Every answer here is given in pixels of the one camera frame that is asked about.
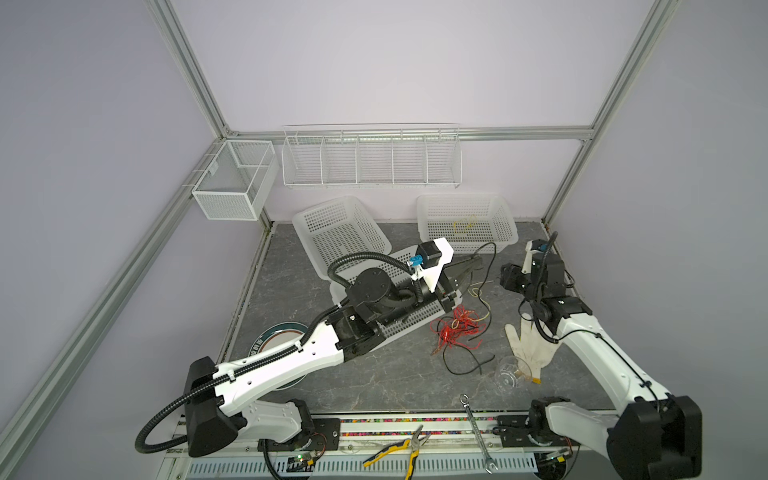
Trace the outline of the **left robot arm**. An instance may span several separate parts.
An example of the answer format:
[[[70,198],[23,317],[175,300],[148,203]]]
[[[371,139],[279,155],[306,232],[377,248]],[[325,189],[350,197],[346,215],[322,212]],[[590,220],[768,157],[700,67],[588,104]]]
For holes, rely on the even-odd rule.
[[[194,361],[182,395],[140,429],[135,450],[152,454],[186,445],[189,456],[197,458],[249,431],[264,442],[309,440],[315,427],[304,401],[274,404],[263,396],[393,341],[391,326],[428,307],[452,313],[461,302],[463,284],[481,266],[478,255],[455,259],[441,239],[418,245],[406,261],[370,251],[336,259],[327,275],[345,291],[339,302],[318,314],[295,340],[240,360]]]

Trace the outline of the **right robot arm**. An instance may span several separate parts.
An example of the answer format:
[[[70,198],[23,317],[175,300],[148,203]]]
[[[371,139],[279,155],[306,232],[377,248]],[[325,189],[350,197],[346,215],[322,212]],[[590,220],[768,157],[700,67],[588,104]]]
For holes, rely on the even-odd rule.
[[[608,459],[623,479],[691,479],[702,472],[703,418],[688,396],[675,396],[607,334],[593,310],[570,294],[555,239],[533,240],[522,265],[502,266],[499,283],[530,309],[505,333],[523,375],[538,380],[567,346],[595,377],[614,411],[598,414],[565,397],[532,401],[526,428],[543,445],[568,438]]]

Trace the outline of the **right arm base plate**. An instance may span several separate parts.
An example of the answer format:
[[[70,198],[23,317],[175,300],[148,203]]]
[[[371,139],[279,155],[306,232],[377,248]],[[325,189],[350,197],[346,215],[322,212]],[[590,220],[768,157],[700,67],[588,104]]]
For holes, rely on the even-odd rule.
[[[539,445],[534,436],[536,427],[528,415],[499,415],[492,434],[499,438],[503,448],[533,447]]]

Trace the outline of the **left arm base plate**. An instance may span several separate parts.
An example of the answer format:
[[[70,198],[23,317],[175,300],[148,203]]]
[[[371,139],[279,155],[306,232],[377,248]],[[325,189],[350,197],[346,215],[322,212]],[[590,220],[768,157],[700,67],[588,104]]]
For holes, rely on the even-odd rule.
[[[338,417],[313,418],[313,429],[299,433],[294,439],[279,443],[273,440],[260,440],[257,449],[262,452],[264,445],[270,452],[291,451],[336,451],[341,437],[341,419]]]

